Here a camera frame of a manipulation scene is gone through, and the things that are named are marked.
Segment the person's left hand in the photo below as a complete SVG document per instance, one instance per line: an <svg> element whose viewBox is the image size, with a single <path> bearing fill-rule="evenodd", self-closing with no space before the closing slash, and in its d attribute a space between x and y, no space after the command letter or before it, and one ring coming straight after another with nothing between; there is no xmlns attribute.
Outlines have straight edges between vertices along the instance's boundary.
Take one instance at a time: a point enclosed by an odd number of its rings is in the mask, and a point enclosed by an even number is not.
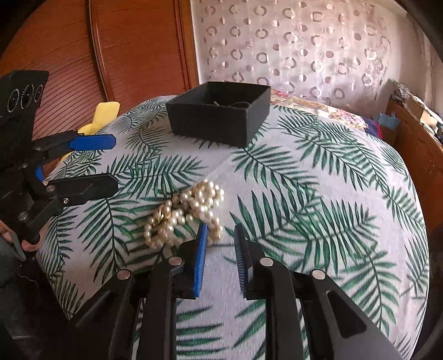
<svg viewBox="0 0 443 360"><path fill-rule="evenodd" d="M14 235L16 235L16 233L14 233L12 231L12 229L10 229L5 223L3 223L2 221L0 221L0 230L1 230L1 238L3 238L6 242L8 243L15 243L14 240ZM22 248L23 251L25 252L33 252L33 251L37 251L41 248L41 246L43 245L43 239L41 238L40 241L33 245L30 244L28 241L26 240L21 240L18 241L18 244L20 245L20 247Z"/></svg>

